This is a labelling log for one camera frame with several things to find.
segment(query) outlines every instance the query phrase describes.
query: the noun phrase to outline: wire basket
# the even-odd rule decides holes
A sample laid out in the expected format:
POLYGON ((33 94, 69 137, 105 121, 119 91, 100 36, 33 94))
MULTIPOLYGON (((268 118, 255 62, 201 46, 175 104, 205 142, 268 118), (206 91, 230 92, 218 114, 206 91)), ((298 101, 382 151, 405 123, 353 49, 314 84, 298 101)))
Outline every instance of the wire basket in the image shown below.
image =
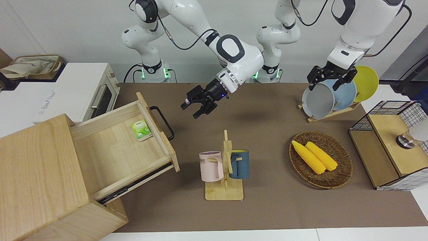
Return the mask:
POLYGON ((341 187, 349 181, 353 171, 351 158, 345 148, 333 137, 318 131, 306 131, 296 135, 293 140, 302 145, 306 145, 309 141, 313 142, 338 164, 335 170, 326 170, 323 174, 318 175, 303 161, 293 145, 290 144, 291 163, 297 173, 307 182, 320 188, 332 189, 341 187))

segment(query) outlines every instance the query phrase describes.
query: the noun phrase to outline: oven door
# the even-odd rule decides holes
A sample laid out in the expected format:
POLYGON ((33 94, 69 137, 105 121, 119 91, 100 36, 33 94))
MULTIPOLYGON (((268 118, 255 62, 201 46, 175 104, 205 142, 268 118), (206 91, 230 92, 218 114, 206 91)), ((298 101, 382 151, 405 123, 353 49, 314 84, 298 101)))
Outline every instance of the oven door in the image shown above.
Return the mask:
POLYGON ((116 102, 117 93, 107 77, 104 77, 105 81, 98 87, 95 99, 90 106, 93 110, 91 119, 111 111, 116 102))

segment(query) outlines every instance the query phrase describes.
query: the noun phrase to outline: yellow corn cob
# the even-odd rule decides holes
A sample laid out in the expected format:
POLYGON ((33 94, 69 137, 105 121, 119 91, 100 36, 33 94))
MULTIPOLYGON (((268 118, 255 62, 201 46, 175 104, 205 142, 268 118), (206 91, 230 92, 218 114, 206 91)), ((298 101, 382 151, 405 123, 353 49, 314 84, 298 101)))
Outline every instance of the yellow corn cob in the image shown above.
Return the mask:
POLYGON ((336 169, 337 162, 333 160, 327 153, 312 142, 306 143, 305 147, 311 151, 318 159, 324 164, 327 170, 332 171, 336 169))
POLYGON ((316 174, 325 172, 324 164, 322 164, 322 162, 318 160, 318 158, 312 154, 312 152, 310 152, 306 147, 297 141, 291 141, 291 143, 293 144, 297 154, 299 154, 299 156, 306 162, 306 164, 308 164, 310 168, 312 168, 316 174))

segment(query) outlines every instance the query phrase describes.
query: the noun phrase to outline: mug rack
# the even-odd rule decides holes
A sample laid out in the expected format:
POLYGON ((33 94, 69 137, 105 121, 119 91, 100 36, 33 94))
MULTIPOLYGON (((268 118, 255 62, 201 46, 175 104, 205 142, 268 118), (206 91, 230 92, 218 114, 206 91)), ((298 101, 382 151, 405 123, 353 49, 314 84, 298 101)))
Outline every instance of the mug rack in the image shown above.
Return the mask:
POLYGON ((230 156, 232 155, 232 141, 227 136, 227 130, 224 130, 223 141, 223 173, 224 178, 220 181, 205 182, 205 199, 212 200, 243 200, 244 188, 242 179, 233 179, 229 173, 233 173, 230 156))
MULTIPOLYGON (((337 104, 339 104, 339 101, 336 101, 336 103, 334 104, 334 106, 333 106, 333 108, 334 107, 336 107, 337 106, 337 104)), ((332 110, 326 117, 324 117, 324 118, 320 118, 320 119, 315 119, 314 118, 314 116, 310 116, 309 118, 308 118, 308 122, 309 123, 313 123, 313 122, 316 122, 316 121, 321 121, 321 120, 324 120, 324 119, 327 119, 327 118, 330 118, 330 117, 333 117, 333 116, 337 116, 337 115, 339 115, 339 114, 343 114, 343 113, 346 113, 346 112, 350 112, 350 111, 353 111, 353 110, 355 110, 355 108, 357 107, 357 106, 359 106, 361 104, 361 102, 354 102, 354 103, 352 103, 349 107, 347 107, 347 108, 345 108, 345 109, 343 109, 343 110, 340 110, 340 111, 334 111, 334 110, 332 110)), ((303 109, 303 102, 301 102, 299 105, 297 105, 297 108, 299 109, 299 110, 301 110, 301 109, 303 109)))

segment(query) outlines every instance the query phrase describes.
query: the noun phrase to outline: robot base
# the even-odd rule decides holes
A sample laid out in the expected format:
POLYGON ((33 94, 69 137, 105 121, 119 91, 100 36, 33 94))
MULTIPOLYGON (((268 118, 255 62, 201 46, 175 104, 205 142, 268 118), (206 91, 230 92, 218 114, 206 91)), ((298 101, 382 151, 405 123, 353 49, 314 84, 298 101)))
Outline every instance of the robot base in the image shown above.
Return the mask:
POLYGON ((143 72, 139 78, 135 78, 135 83, 172 83, 168 69, 169 64, 167 63, 163 63, 155 74, 151 74, 142 68, 143 72))
POLYGON ((279 74, 280 71, 281 69, 278 69, 273 74, 267 74, 264 70, 260 70, 253 77, 251 77, 251 79, 247 80, 246 83, 278 83, 281 79, 281 75, 279 74))

